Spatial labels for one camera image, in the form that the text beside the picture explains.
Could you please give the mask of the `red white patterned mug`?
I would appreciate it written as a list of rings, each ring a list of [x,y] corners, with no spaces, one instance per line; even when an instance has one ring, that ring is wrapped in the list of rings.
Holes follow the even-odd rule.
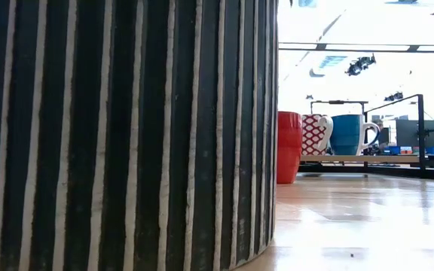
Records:
[[[332,118],[321,114],[305,114],[302,125],[302,154],[325,155],[334,126]]]

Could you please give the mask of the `blue mug white handle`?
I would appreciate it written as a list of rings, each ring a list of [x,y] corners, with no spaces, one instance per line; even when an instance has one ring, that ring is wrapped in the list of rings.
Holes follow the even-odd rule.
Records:
[[[381,131],[377,124],[365,122],[365,116],[362,114],[333,116],[332,121],[333,131],[329,143],[334,155],[359,156],[378,140]],[[368,129],[375,132],[375,137],[365,142],[365,133]]]

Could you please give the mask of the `black white striped cup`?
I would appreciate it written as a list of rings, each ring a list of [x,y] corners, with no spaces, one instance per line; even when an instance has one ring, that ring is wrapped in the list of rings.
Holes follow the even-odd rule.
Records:
[[[0,271],[228,271],[272,242],[279,0],[0,0]]]

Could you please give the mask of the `large black ceiling fixture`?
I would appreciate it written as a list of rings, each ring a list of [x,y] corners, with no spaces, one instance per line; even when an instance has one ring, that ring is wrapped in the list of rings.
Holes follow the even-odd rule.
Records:
[[[351,64],[345,71],[345,74],[348,76],[357,76],[362,71],[368,69],[370,65],[375,63],[376,63],[376,59],[374,54],[372,54],[371,56],[359,57],[356,61],[351,62]]]

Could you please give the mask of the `wooden shelf board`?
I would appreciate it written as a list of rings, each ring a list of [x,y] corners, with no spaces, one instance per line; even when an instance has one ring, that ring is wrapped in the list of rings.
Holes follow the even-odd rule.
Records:
[[[417,156],[304,155],[301,162],[419,163]]]

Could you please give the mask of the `dark room monitor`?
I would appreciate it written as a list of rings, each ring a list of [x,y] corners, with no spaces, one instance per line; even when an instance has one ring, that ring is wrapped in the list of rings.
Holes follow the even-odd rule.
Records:
[[[419,146],[419,132],[417,120],[396,120],[396,140],[397,145],[400,147],[418,147]],[[426,147],[434,147],[434,120],[425,120],[424,129],[426,130],[424,136],[424,143]]]

